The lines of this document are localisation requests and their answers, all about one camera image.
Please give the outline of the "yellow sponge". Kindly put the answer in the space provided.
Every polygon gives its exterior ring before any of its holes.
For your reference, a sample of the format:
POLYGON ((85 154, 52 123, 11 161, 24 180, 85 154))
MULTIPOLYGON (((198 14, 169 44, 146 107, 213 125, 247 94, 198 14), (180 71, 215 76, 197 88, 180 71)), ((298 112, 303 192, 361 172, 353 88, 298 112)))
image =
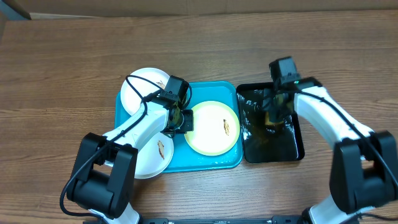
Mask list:
POLYGON ((264 124, 266 126, 277 126, 284 122, 284 118, 280 117, 280 109, 278 108, 269 108, 265 112, 265 120, 264 124))

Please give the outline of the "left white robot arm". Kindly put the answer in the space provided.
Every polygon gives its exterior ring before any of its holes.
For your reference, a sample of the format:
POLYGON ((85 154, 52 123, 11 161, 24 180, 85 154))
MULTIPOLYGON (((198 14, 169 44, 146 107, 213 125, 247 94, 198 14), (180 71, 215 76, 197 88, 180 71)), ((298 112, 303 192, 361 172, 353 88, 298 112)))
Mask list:
POLYGON ((140 223, 130 202, 138 153, 156 134, 191 131, 193 113, 187 105, 186 100, 144 100, 139 112, 116 129, 104 135, 88 133, 60 195, 62 212, 77 216, 65 208, 68 199, 97 223, 140 223))

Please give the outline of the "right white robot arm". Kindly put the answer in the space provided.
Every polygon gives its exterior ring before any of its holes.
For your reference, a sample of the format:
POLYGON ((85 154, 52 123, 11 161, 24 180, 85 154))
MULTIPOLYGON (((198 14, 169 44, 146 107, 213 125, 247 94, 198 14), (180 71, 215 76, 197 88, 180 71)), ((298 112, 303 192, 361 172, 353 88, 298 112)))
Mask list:
POLYGON ((397 200, 397 142, 350 116, 313 77, 274 78, 264 109, 276 123, 297 114, 333 150, 330 196, 307 208, 299 223, 356 223, 370 210, 397 200))

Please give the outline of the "yellow-rimmed plate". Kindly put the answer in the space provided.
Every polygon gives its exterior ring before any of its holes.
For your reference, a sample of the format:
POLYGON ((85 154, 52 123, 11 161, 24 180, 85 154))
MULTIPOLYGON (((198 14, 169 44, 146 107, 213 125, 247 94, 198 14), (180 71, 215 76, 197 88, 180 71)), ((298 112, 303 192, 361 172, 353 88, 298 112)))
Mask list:
POLYGON ((188 145, 205 156, 219 156, 228 152, 238 141, 240 125, 236 113, 219 101, 204 101, 193 108, 193 131, 185 134, 188 145), (227 136, 223 120, 229 124, 227 136))

